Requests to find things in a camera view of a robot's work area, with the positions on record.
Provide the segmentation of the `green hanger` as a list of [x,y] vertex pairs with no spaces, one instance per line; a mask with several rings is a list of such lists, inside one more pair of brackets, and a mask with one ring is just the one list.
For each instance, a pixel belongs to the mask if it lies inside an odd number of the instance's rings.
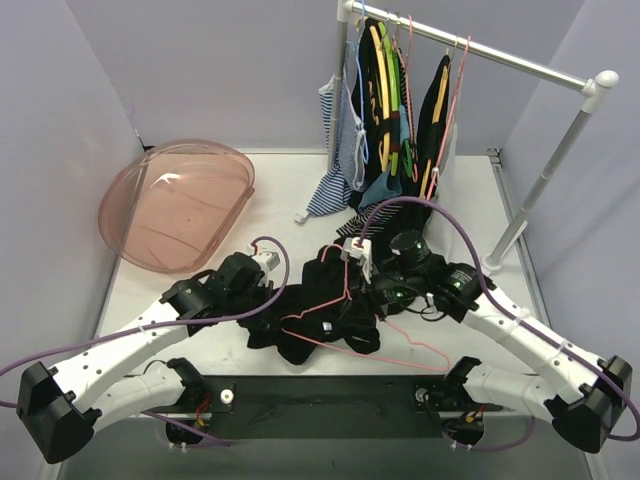
[[392,46],[389,37],[389,29],[383,22],[378,23],[382,52],[384,53],[387,84],[389,90],[389,119],[391,121],[389,163],[390,174],[400,176],[409,181],[414,180],[414,165],[411,158],[411,146],[409,141],[408,126],[406,123],[406,111],[402,103],[399,58],[397,51]]

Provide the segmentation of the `blue white striped top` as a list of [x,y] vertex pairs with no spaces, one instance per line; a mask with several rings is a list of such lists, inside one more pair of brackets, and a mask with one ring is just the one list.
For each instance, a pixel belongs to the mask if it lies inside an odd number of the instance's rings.
[[[354,44],[349,42],[348,53],[354,54]],[[362,136],[360,133],[359,101],[355,82],[355,99],[346,80],[347,71],[343,69],[340,86],[340,106],[336,132],[334,162],[328,172],[319,181],[306,213],[311,217],[322,217],[343,211],[347,208],[353,193],[361,194],[367,187],[366,166],[363,162]]]

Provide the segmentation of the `pink wire hanger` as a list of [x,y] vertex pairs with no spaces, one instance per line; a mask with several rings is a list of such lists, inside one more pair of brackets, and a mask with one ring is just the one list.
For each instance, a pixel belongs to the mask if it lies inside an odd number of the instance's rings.
[[[286,315],[286,316],[281,318],[280,322],[283,322],[285,319],[301,320],[301,319],[304,318],[305,315],[307,315],[309,313],[313,313],[313,312],[316,312],[316,311],[320,311],[322,309],[326,309],[329,306],[338,304],[340,301],[349,303],[352,300],[353,300],[353,298],[352,298],[352,295],[351,295],[350,290],[349,290],[349,261],[348,260],[344,260],[343,291],[342,291],[342,295],[340,297],[337,297],[336,299],[331,300],[331,301],[327,301],[327,302],[321,303],[321,304],[316,305],[314,307],[310,307],[308,309],[305,309],[299,314]],[[426,370],[426,371],[435,372],[435,373],[447,373],[448,372],[448,370],[451,367],[451,359],[444,352],[442,352],[441,350],[439,350],[439,349],[435,348],[434,346],[429,345],[429,344],[427,344],[425,342],[414,341],[405,330],[403,330],[399,326],[395,325],[394,323],[390,323],[389,321],[384,321],[384,323],[387,326],[389,326],[390,328],[392,328],[393,330],[395,330],[396,332],[400,333],[406,339],[407,343],[410,346],[410,350],[413,350],[414,347],[424,347],[424,348],[430,350],[431,352],[437,354],[438,356],[440,356],[446,362],[446,366],[445,367],[434,367],[434,366],[419,364],[419,363],[415,363],[415,362],[407,362],[407,361],[395,360],[395,359],[390,359],[390,358],[371,355],[371,354],[360,353],[360,352],[357,352],[357,351],[355,351],[353,349],[346,350],[344,348],[334,346],[330,342],[321,342],[319,340],[315,340],[315,339],[309,338],[307,336],[304,336],[304,335],[302,335],[300,333],[293,332],[290,329],[285,328],[283,325],[280,325],[280,330],[282,332],[284,332],[285,334],[287,334],[289,336],[292,336],[292,337],[294,337],[296,339],[299,339],[301,341],[308,342],[308,343],[311,343],[313,345],[324,347],[324,348],[331,349],[331,350],[334,350],[334,351],[338,351],[338,352],[341,352],[341,353],[344,353],[344,354],[347,354],[347,355],[360,357],[360,358],[364,358],[364,359],[372,360],[372,361],[378,361],[378,362],[384,362],[384,363],[393,364],[393,365],[399,365],[399,366],[403,366],[403,367],[417,368],[417,369]]]

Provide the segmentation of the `pink hanger with garment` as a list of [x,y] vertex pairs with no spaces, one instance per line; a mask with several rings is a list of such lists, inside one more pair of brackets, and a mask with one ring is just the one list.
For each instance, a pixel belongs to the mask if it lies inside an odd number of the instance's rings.
[[440,166],[444,157],[444,151],[445,151],[447,139],[449,138],[449,131],[453,128],[453,125],[455,124],[455,114],[457,110],[457,103],[460,98],[460,90],[461,90],[461,86],[464,78],[465,62],[470,49],[471,39],[472,39],[471,36],[468,36],[466,39],[466,45],[463,50],[462,59],[460,60],[460,63],[458,66],[455,88],[450,99],[449,108],[448,108],[446,120],[444,123],[442,139],[441,139],[439,150],[438,150],[438,155],[436,159],[431,162],[431,165],[429,168],[428,182],[423,192],[421,193],[421,196],[424,200],[430,201],[436,190],[438,178],[440,176],[440,170],[441,170]]

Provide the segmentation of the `black tank top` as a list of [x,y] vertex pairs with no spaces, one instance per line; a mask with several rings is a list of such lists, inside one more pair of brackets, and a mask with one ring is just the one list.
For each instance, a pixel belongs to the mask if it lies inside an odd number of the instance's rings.
[[271,307],[238,324],[249,332],[248,348],[274,346],[293,365],[305,363],[319,344],[343,340],[365,355],[381,346],[375,319],[349,301],[336,281],[290,284]]

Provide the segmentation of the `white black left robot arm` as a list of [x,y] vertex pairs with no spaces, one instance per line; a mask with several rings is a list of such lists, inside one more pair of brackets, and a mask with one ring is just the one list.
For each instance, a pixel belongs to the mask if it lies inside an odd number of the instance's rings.
[[100,430],[146,410],[199,406],[204,379],[188,360],[170,360],[142,374],[134,369],[206,326],[250,318],[268,308],[274,299],[266,287],[278,266],[290,266],[287,254],[236,252],[218,269],[174,283],[93,347],[50,367],[36,362],[26,368],[16,413],[44,460],[65,461]]

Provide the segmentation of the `teal garment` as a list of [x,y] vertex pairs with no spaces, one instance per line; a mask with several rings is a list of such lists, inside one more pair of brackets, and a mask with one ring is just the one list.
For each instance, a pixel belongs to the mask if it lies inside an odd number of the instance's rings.
[[362,212],[366,207],[381,201],[395,198],[402,194],[402,184],[398,175],[389,171],[381,173],[364,191],[357,210]]

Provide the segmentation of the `aluminium frame rail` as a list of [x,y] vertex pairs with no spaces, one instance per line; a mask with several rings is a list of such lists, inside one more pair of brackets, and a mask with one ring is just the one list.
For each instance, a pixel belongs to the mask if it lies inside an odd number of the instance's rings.
[[477,367],[469,374],[351,376],[201,376],[169,370],[126,378],[94,404],[105,415],[124,416],[161,409],[195,412],[209,397],[213,412],[230,412],[250,401],[266,404],[326,403],[366,399],[425,403],[436,412],[462,412],[480,405],[517,411],[546,422],[564,408],[563,400],[540,376]]

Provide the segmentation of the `black hanging garment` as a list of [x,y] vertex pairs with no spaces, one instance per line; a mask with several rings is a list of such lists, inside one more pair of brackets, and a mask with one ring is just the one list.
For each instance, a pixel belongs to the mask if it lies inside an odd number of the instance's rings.
[[299,217],[323,217],[348,208],[355,216],[337,231],[340,238],[366,235],[377,259],[405,229],[421,230],[431,215],[410,204],[382,202],[399,196],[431,200],[437,168],[446,162],[451,58],[444,55],[419,109],[413,107],[408,61],[384,22],[368,18],[354,48],[355,83],[332,77],[319,91],[326,140],[334,159]]

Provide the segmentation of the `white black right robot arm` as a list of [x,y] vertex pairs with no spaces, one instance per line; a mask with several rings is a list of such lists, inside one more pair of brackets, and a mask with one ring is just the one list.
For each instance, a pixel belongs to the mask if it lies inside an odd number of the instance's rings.
[[623,358],[604,358],[563,338],[473,266],[433,253],[417,231],[393,239],[392,257],[381,269],[372,265],[370,240],[349,238],[345,247],[346,258],[362,268],[363,292],[375,309],[431,297],[437,311],[485,335],[531,370],[518,373],[463,357],[443,384],[450,405],[504,407],[550,423],[581,451],[601,451],[630,395],[633,369]]

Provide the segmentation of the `yellow hanger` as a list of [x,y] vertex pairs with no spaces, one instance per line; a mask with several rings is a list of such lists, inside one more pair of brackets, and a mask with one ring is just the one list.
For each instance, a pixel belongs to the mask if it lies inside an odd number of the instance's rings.
[[378,125],[381,129],[381,141],[379,143],[379,154],[381,171],[386,172],[389,165],[390,148],[391,148],[391,124],[390,124],[390,93],[388,85],[388,74],[385,60],[385,54],[378,29],[370,26],[369,31],[373,40],[377,71],[378,71],[378,93],[381,105],[382,119]]
[[440,60],[420,109],[417,132],[420,197],[428,182],[431,162],[438,155],[449,108],[450,63],[450,56],[445,54]]

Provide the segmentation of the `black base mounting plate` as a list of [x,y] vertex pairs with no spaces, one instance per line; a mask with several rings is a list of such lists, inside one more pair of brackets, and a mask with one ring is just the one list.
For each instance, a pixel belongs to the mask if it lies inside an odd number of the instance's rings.
[[423,439],[438,438],[444,419],[462,412],[436,412],[425,403],[371,398],[354,403],[275,404],[248,402],[230,412],[202,418],[208,433],[223,440],[249,439]]

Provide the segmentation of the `black multicolour striped garment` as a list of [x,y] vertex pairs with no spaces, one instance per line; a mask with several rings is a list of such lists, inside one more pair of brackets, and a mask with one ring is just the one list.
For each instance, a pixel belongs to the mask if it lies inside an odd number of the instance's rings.
[[386,204],[378,202],[368,205],[361,213],[350,218],[336,230],[339,238],[353,238],[362,234],[365,224],[371,219],[365,237],[372,239],[375,236],[395,234],[398,232],[398,222],[401,217],[402,204]]

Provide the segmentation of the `light blue hanger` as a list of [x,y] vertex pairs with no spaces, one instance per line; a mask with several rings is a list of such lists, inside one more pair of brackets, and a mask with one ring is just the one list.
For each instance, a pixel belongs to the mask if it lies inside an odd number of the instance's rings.
[[358,101],[359,101],[359,119],[360,119],[360,133],[362,136],[362,153],[363,153],[363,162],[365,165],[369,162],[369,147],[366,136],[366,125],[365,125],[365,109],[364,109],[364,80],[363,80],[363,72],[360,61],[360,45],[362,39],[362,31],[364,30],[366,20],[364,11],[361,11],[359,16],[355,21],[355,28],[358,32],[358,38],[354,43],[354,55],[355,55],[355,64],[356,64],[356,83],[357,83],[357,91],[358,91]]

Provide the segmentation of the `pink translucent plastic basin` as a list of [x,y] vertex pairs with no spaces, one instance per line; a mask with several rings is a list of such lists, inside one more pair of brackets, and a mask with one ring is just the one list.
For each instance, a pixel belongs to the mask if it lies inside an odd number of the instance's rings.
[[122,259],[162,274],[201,269],[254,193],[243,153],[200,139],[155,146],[114,178],[98,211],[102,239]]

